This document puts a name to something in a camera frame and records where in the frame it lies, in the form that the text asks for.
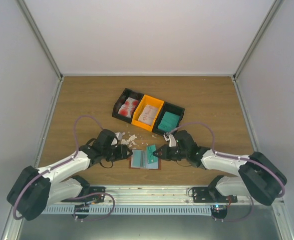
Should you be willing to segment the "brown leather card holder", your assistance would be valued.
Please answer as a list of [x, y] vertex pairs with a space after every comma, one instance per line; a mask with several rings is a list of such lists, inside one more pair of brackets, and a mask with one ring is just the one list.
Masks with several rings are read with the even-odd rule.
[[130, 158], [129, 168], [130, 169], [145, 169], [145, 170], [160, 170], [160, 160], [158, 159], [158, 162], [148, 164], [146, 150], [143, 150], [143, 152], [144, 152], [144, 167], [143, 168], [132, 168], [131, 167], [131, 158]]

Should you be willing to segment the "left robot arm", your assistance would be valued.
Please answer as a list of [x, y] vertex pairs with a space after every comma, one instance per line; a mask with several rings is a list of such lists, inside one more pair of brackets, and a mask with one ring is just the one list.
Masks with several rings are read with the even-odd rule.
[[77, 173], [101, 165], [102, 160], [113, 164], [131, 157], [132, 150], [121, 140], [120, 132], [104, 129], [97, 138], [77, 145], [74, 153], [56, 163], [24, 168], [7, 196], [14, 219], [34, 220], [46, 207], [58, 202], [79, 201], [87, 207], [103, 201], [105, 193], [93, 191], [90, 183]]

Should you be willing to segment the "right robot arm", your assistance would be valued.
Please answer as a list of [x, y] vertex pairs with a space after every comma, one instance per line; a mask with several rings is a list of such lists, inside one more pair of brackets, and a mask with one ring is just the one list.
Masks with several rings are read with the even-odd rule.
[[233, 155], [198, 145], [185, 130], [164, 134], [168, 142], [153, 152], [166, 161], [187, 160], [194, 168], [218, 170], [231, 176], [218, 175], [208, 185], [208, 196], [215, 203], [228, 196], [251, 197], [269, 206], [284, 195], [285, 175], [262, 153]]

